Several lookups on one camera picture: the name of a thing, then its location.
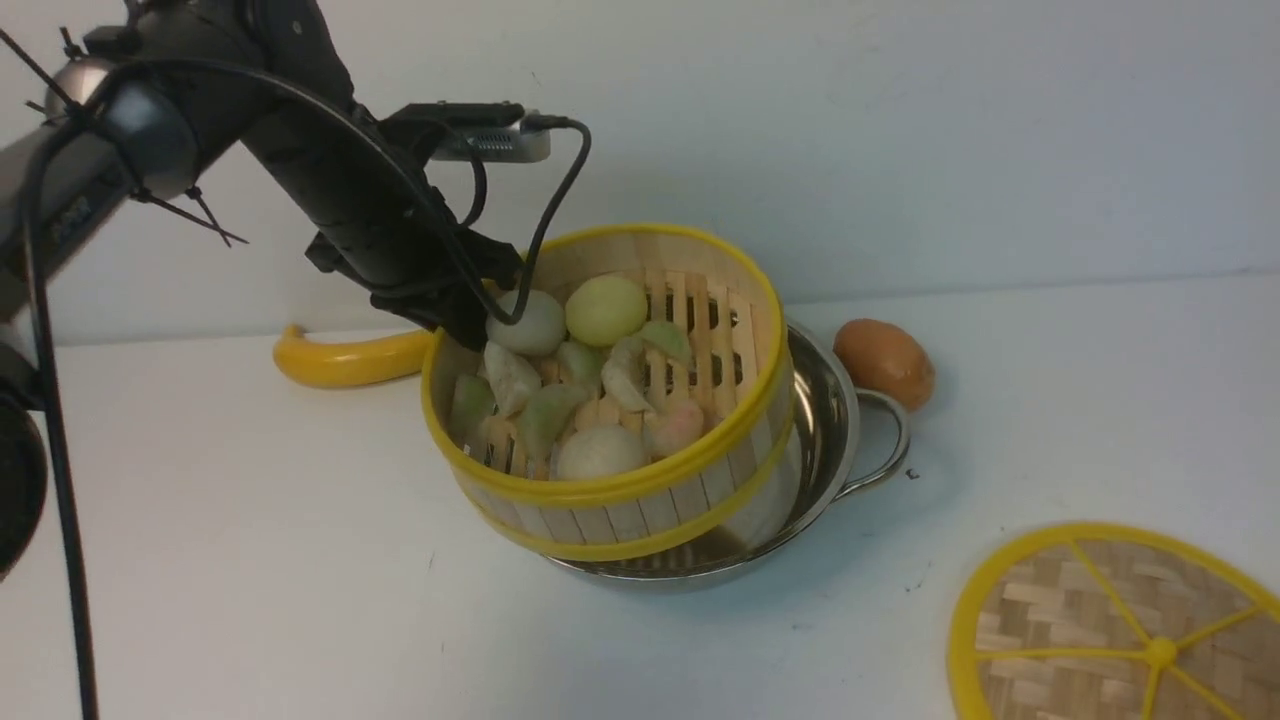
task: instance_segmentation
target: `brown egg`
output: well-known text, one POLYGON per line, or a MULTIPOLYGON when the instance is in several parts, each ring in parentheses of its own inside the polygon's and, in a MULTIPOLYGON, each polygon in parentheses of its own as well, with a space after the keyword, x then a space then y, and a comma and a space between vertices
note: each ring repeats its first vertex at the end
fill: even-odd
POLYGON ((850 320, 836 333, 833 350, 855 386, 883 392, 909 411, 924 407, 933 396, 933 363, 895 324, 850 320))

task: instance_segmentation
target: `banana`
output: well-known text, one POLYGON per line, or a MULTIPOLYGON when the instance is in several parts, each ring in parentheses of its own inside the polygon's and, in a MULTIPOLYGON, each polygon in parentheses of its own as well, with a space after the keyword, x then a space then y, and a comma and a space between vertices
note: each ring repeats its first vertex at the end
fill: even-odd
POLYGON ((298 325, 284 328, 271 352, 275 366, 308 387, 360 387, 422 370, 431 333, 411 331, 362 342, 311 342, 298 325))

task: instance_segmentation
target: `white table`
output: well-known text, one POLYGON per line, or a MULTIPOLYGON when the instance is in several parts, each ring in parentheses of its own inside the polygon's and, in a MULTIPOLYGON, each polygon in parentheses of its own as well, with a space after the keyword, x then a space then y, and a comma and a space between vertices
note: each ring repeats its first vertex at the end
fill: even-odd
MULTIPOLYGON (((416 378, 306 389, 270 337, 64 350, 104 717, 947 717, 952 602, 1014 533, 1130 523, 1280 587, 1280 277, 788 313, 828 338, 897 322, 928 347, 919 478, 675 597, 495 536, 416 378)), ((5 717, 78 717, 56 521, 50 500, 0 584, 5 717)))

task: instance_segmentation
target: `stainless steel pot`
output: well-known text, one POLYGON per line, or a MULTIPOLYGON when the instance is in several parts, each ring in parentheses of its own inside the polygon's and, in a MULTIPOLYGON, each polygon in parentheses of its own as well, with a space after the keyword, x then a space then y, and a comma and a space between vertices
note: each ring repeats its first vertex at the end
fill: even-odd
POLYGON ((892 477, 910 447, 908 413, 891 397, 859 389, 835 354, 813 332, 788 320, 787 342, 795 368, 796 432, 801 445, 800 492, 782 529, 769 541, 742 551, 723 542, 717 530, 666 552, 617 562, 552 562, 593 580, 655 591, 700 589, 733 579, 756 568, 837 500, 892 477), (881 405, 897 423, 897 443, 883 465, 850 478, 861 436, 859 401, 881 405))

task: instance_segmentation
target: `black cable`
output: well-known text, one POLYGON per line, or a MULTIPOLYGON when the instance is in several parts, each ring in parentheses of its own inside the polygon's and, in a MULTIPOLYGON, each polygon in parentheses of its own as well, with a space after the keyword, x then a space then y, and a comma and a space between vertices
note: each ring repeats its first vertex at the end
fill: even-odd
POLYGON ((54 82, 54 78, 45 72, 45 68, 41 68, 40 63, 37 63, 35 58, 28 55, 27 51, 23 50, 20 45, 18 45, 18 41, 14 40, 4 29, 0 29, 0 40, 3 40, 4 44, 9 46, 9 50, 13 50, 14 55, 17 55, 23 63, 26 63, 32 72, 40 76, 40 81, 45 83, 45 87, 54 91, 54 95, 56 95, 58 99, 67 105, 68 114, 73 114, 76 109, 79 108, 79 102, 72 100, 72 96, 67 95, 67 91, 63 90, 63 86, 54 82))
MULTIPOLYGON (((416 201, 417 209, 421 210, 422 214, 421 217, 425 219, 425 222, 434 225, 429 229, 431 229, 435 234, 440 237, 442 243, 444 245, 444 250, 449 255, 449 260, 452 260, 454 266, 457 266, 458 273, 462 275, 462 278, 470 286, 471 291, 480 300, 480 304, 484 305, 485 311, 488 311, 489 315, 497 318, 499 323, 503 323, 506 325, 513 325, 520 322, 521 316, 524 316, 525 306, 529 302, 529 291, 532 288, 534 260, 536 260, 538 250, 541 246, 541 236, 538 232, 534 233, 534 240, 531 241, 530 245, 530 252, 525 261, 526 268, 520 279, 520 290, 516 296, 516 305, 508 313, 507 310, 503 310, 494 300, 494 297, 489 295, 488 290, 485 290, 484 278, 480 277, 480 270, 475 266, 475 263, 472 263, 471 258, 466 254, 466 250, 462 247, 461 241, 458 241, 457 236, 453 233, 453 228, 449 227, 449 223, 447 223, 444 218, 436 214, 433 206, 433 200, 428 193, 426 188, 424 187, 425 183, 420 182, 417 177, 415 177, 412 173, 404 169, 404 167, 402 167, 399 161, 397 161, 396 154, 385 145, 385 142, 383 142, 380 137, 366 132, 364 127, 356 123, 342 109, 334 106, 332 102, 311 92, 310 90, 298 86, 291 81, 287 81, 284 78, 273 76, 262 70, 257 70, 255 68, 246 68, 242 65, 221 63, 218 60, 177 58, 177 59, 157 59, 157 60, 134 60, 125 63, 119 68, 116 68, 115 70, 113 70, 99 85, 97 90, 95 90, 93 92, 93 99, 105 97, 108 88, 114 90, 114 87, 119 85, 119 82, 123 82, 123 78, 165 68, 178 69, 178 70, 205 70, 216 74, 225 74, 225 76, 252 79, 273 90, 282 91, 285 95, 291 96, 292 99, 300 100, 303 104, 310 105, 316 110, 320 110, 323 114, 328 115, 332 120, 337 122, 343 128, 356 133, 356 136, 360 137, 361 141, 366 146, 369 146, 379 156, 379 159, 383 160, 392 169, 392 172, 404 183, 404 187, 408 188, 412 199, 416 201)), ((588 140, 590 137, 590 133, 584 132, 586 131, 586 128, 585 126, 581 126, 581 123, 579 123, 579 127, 575 129, 582 132, 584 145, 582 149, 579 151, 579 160, 581 160, 581 163, 585 163, 586 161, 585 151, 590 149, 590 142, 588 140)), ((581 168, 581 163, 576 160, 575 165, 581 168)), ((566 174, 566 181, 568 181, 568 183, 563 181, 561 182, 562 190, 564 192, 568 192, 568 184, 571 184, 572 179, 575 179, 576 177, 577 173, 575 172, 566 174)), ((564 192, 558 192, 561 199, 563 199, 564 192)), ((558 205, 559 205, 558 201, 548 205, 548 210, 550 210, 550 214, 554 214, 554 210, 558 208, 558 205)), ((550 217, 547 213, 544 213, 544 219, 547 220, 545 224, 549 225, 550 217)))
POLYGON ((561 202, 563 202, 564 196, 568 195, 568 188, 573 186, 573 181, 576 181, 579 173, 582 172, 582 165, 586 164, 588 154, 591 152, 591 131, 588 129, 585 124, 572 118, 550 115, 534 118, 531 122, 548 129, 576 129, 577 133, 582 136, 582 143, 579 146, 577 156, 573 158, 573 163, 570 164, 568 170, 561 179, 559 186, 556 187, 556 192, 552 193, 552 199, 547 202, 547 208, 543 209, 543 217, 538 219, 538 227, 534 228, 534 237, 529 241, 529 252, 525 256, 525 265, 527 270, 520 277, 520 295, 516 296, 517 305, 521 300, 529 297, 529 290, 534 282, 534 266, 538 263, 538 251, 543 247, 543 238, 547 236, 547 229, 552 225, 552 218, 556 217, 556 210, 559 210, 561 202))
MULTIPOLYGON (((471 191, 471 209, 467 210, 467 217, 463 218, 461 223, 458 223, 458 227, 470 228, 471 225, 475 224, 476 220, 480 219, 480 215, 484 213, 484 204, 489 197, 489 174, 484 169, 484 160, 480 158, 480 151, 476 150, 475 145, 467 142, 467 138, 462 137, 462 133, 453 129, 453 126, 451 126, 449 123, 433 119, 424 119, 422 122, 435 126, 439 129, 443 129, 445 135, 454 138, 456 141, 458 141, 460 145, 466 147, 467 160, 471 163, 471 181, 474 190, 471 191)), ((411 155, 417 152, 417 145, 422 142, 422 140, 428 135, 430 135, 430 132, 431 131, 424 131, 422 133, 420 133, 417 137, 413 138, 413 142, 408 145, 408 151, 411 155)))
POLYGON ((79 675, 81 714, 84 720, 97 720, 97 682, 93 669, 93 639, 88 614, 88 582, 84 552, 81 544, 79 520, 76 514, 76 491, 72 486, 70 452, 63 404, 58 389, 58 363, 54 355, 54 333, 49 323, 46 277, 37 252, 40 232, 40 195, 49 163, 82 132, 74 119, 68 120, 36 151, 23 179, 19 218, 27 252, 27 282, 31 295, 31 324, 35 331, 36 356, 40 363, 40 388, 45 400, 45 428, 49 455, 54 469, 54 492, 58 497, 58 519, 63 529, 63 555, 67 559, 67 584, 70 591, 72 632, 76 639, 76 670, 79 675))

